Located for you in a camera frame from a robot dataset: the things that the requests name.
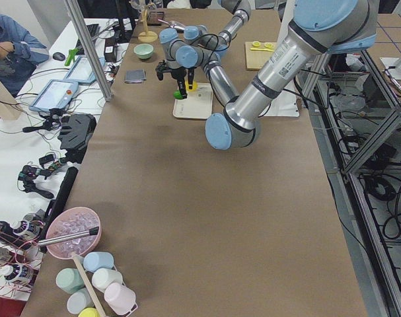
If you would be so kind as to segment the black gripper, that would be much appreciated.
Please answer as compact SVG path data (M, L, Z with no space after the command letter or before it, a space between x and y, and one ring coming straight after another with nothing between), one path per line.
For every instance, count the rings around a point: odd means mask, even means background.
M186 99L188 97L186 86L185 86L185 78L187 74L187 70L184 67L179 67L177 69L170 70L171 77L177 81L178 90L180 91L181 95ZM188 82L194 82L194 75L195 69L189 68L188 69Z

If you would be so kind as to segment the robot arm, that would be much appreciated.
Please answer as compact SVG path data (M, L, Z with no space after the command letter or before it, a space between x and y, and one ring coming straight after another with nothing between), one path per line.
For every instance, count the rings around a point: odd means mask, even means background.
M191 83L196 67L203 69L211 86L216 92L237 93L233 83L224 72L221 58L226 54L237 32L249 21L251 6L248 1L221 1L222 8L232 14L231 20L218 34L210 33L206 26L186 26L184 29L184 45L175 53L179 66L188 70L188 81Z
M156 68L159 80L164 73L176 79L183 98L187 97L185 82L193 78L192 69L203 69L224 106L205 123L208 143L219 150L255 142L260 133L259 115L312 57L366 50L376 39L378 1L296 1L285 39L239 93L224 72L221 58L249 21L251 8L248 1L220 4L233 17L218 34L210 34L203 25L185 27L183 38L173 28L162 30L159 40L165 59Z

